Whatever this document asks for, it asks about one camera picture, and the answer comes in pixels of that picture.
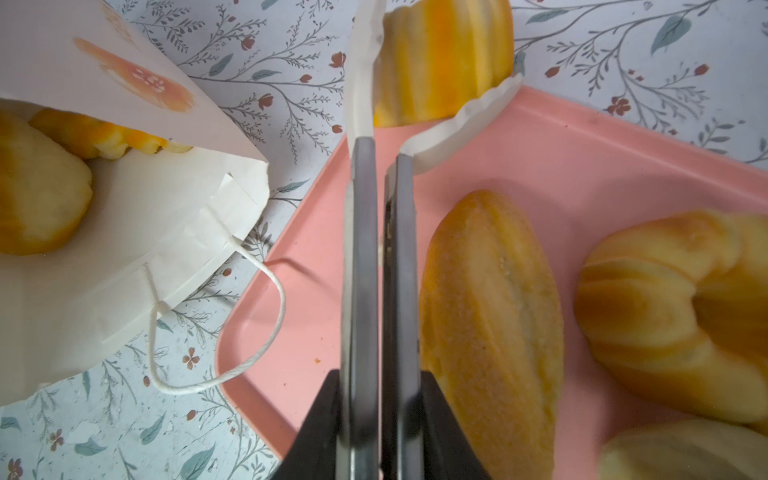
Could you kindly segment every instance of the green leaf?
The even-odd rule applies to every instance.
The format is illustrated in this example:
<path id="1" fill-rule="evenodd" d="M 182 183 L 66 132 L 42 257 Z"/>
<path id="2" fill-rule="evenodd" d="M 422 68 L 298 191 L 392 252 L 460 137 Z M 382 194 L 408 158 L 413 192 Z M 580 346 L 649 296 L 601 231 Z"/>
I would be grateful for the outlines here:
<path id="1" fill-rule="evenodd" d="M 168 331 L 169 331 L 169 332 L 171 332 L 171 333 L 173 333 L 173 332 L 174 332 L 172 329 L 170 329 L 170 327 L 168 326 L 168 324 L 167 324 L 167 323 L 165 323 L 165 322 L 164 322 L 163 320 L 161 320 L 161 319 L 157 319 L 157 328 L 159 328 L 159 329 L 163 329 L 163 330 L 168 330 Z"/>
<path id="2" fill-rule="evenodd" d="M 15 417 L 3 417 L 2 420 L 0 420 L 0 430 L 5 429 L 17 429 L 18 431 L 21 431 L 22 428 L 18 424 L 18 420 Z"/>
<path id="3" fill-rule="evenodd" d="M 91 374 L 87 370 L 83 372 L 83 388 L 85 389 L 85 399 L 91 398 Z"/>
<path id="4" fill-rule="evenodd" d="M 679 15 L 669 17 L 656 34 L 654 43 L 650 46 L 650 54 L 653 55 L 659 48 L 667 47 L 680 40 L 683 35 L 688 33 L 690 26 L 690 20 L 687 18 Z"/>
<path id="5" fill-rule="evenodd" d="M 310 181 L 310 180 L 307 179 L 307 180 L 304 180 L 302 182 L 292 182 L 291 184 L 283 185 L 282 187 L 278 187 L 277 188 L 277 193 L 278 194 L 285 194 L 285 193 L 288 193 L 288 192 L 292 192 L 295 189 L 297 189 L 297 188 L 301 187 L 302 185 L 304 185 L 308 181 Z"/>
<path id="6" fill-rule="evenodd" d="M 251 80 L 261 80 L 262 78 L 271 77 L 274 74 L 278 74 L 280 72 L 274 71 L 274 70 L 259 70 L 255 74 L 250 76 Z"/>
<path id="7" fill-rule="evenodd" d="M 181 480 L 195 480 L 202 475 L 206 465 L 208 465 L 208 462 L 210 461 L 210 457 L 214 454 L 215 448 L 216 446 L 214 445 L 210 447 L 210 450 L 198 452 L 184 462 L 181 466 L 181 472 L 179 473 Z"/>
<path id="8" fill-rule="evenodd" d="M 537 13 L 536 15 L 530 17 L 525 23 L 528 24 L 546 22 L 547 20 L 559 17 L 560 15 L 565 15 L 566 13 L 568 13 L 567 8 L 553 8 L 552 10 L 547 10 L 546 12 Z"/>
<path id="9" fill-rule="evenodd" d="M 521 51 L 515 55 L 515 67 L 512 69 L 513 74 L 525 75 L 525 52 Z"/>
<path id="10" fill-rule="evenodd" d="M 75 453 L 79 455 L 85 455 L 86 457 L 96 455 L 97 453 L 103 452 L 106 449 L 106 447 L 100 447 L 97 445 L 97 443 L 94 442 L 93 437 L 90 437 L 86 443 L 78 443 L 74 446 Z"/>
<path id="11" fill-rule="evenodd" d="M 142 445 L 147 445 L 155 440 L 157 434 L 160 433 L 160 429 L 163 427 L 163 419 L 165 419 L 165 414 L 157 419 L 157 421 L 153 423 L 151 427 L 141 431 L 139 437 L 141 438 Z"/>
<path id="12" fill-rule="evenodd" d="M 227 64 L 229 64 L 230 60 L 232 60 L 232 55 L 233 54 L 230 53 L 226 57 L 224 57 L 221 60 L 217 61 L 214 64 L 214 66 L 211 67 L 210 70 L 208 71 L 208 75 L 211 76 L 211 77 L 215 77 L 216 75 L 218 75 L 219 73 L 224 71 L 224 69 L 227 67 Z"/>

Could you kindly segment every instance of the white floral surface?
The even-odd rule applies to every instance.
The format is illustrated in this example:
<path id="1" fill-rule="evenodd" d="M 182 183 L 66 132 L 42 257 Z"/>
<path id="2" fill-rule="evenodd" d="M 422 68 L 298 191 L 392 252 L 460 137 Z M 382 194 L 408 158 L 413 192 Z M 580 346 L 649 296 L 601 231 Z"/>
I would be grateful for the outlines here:
<path id="1" fill-rule="evenodd" d="M 271 161 L 272 200 L 247 241 L 262 257 L 343 135 L 356 2 L 109 3 Z M 766 0 L 512 4 L 516 68 L 529 85 L 768 168 Z M 172 382 L 212 374 L 221 325 L 254 273 L 235 256 L 158 323 L 153 354 Z M 268 478 L 276 459 L 219 390 L 161 395 L 146 377 L 147 354 L 142 334 L 87 372 L 3 408 L 8 480 Z"/>

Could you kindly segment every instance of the red flower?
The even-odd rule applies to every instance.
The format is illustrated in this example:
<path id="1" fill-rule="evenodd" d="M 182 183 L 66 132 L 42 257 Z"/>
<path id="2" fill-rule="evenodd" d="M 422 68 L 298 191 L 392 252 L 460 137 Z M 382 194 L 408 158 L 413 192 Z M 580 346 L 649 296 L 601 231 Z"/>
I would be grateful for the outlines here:
<path id="1" fill-rule="evenodd" d="M 341 51 L 331 55 L 331 62 L 328 65 L 330 65 L 333 68 L 341 68 L 344 66 L 344 62 L 346 61 L 346 53 L 343 53 Z"/>
<path id="2" fill-rule="evenodd" d="M 192 368 L 195 366 L 197 362 L 200 361 L 199 356 L 194 356 L 194 347 L 190 347 L 190 354 L 185 355 L 183 359 L 181 359 L 182 363 L 187 364 L 187 368 L 192 370 Z"/>
<path id="3" fill-rule="evenodd" d="M 64 439 L 61 437 L 61 429 L 57 430 L 56 433 L 51 434 L 51 452 L 56 451 L 56 445 L 63 445 Z"/>
<path id="4" fill-rule="evenodd" d="M 613 97 L 611 99 L 611 104 L 608 105 L 608 108 L 606 108 L 605 111 L 611 115 L 617 114 L 619 117 L 623 117 L 624 113 L 631 109 L 632 106 L 629 105 L 629 100 L 621 97 Z"/>
<path id="5" fill-rule="evenodd" d="M 245 37 L 243 38 L 243 41 L 240 43 L 240 47 L 243 50 L 250 50 L 251 47 L 253 47 L 254 43 L 256 43 L 256 40 L 253 39 L 253 37 Z"/>
<path id="6" fill-rule="evenodd" d="M 22 475 L 24 475 L 24 470 L 22 469 L 22 460 L 20 458 L 17 458 L 16 461 L 13 461 L 13 458 L 11 458 L 10 461 L 8 461 L 8 480 L 20 480 Z"/>
<path id="7" fill-rule="evenodd" d="M 259 108 L 263 110 L 264 107 L 272 106 L 272 100 L 274 100 L 274 97 L 272 96 L 272 94 L 262 95 L 262 97 L 259 99 Z"/>

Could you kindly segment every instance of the tablecloth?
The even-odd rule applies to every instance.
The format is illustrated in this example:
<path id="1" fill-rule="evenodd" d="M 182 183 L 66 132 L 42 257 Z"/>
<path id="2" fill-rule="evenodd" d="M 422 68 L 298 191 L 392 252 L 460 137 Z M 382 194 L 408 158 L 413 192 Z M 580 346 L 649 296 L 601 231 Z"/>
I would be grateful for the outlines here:
<path id="1" fill-rule="evenodd" d="M 356 2 L 108 3 L 270 160 L 270 202 L 246 240 L 263 257 L 344 133 Z M 526 84 L 768 168 L 767 0 L 511 3 Z M 177 384 L 212 376 L 221 325 L 254 274 L 230 258 L 158 322 L 154 352 L 143 333 L 87 372 L 1 408 L 8 480 L 268 478 L 274 455 L 219 389 L 170 397 L 147 377 L 147 355 Z"/>

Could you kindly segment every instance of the tongs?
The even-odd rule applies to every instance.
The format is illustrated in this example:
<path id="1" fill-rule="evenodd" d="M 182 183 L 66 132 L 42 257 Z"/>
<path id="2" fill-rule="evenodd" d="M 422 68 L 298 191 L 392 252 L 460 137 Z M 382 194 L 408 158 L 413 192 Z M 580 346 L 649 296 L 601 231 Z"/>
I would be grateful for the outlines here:
<path id="1" fill-rule="evenodd" d="M 326 377 L 276 480 L 490 478 L 435 377 L 420 367 L 413 176 L 468 144 L 519 91 L 522 76 L 506 78 L 453 118 L 408 139 L 387 171 L 379 376 L 373 110 L 385 3 L 361 2 L 349 40 L 344 111 L 352 154 L 345 198 L 341 367 Z"/>

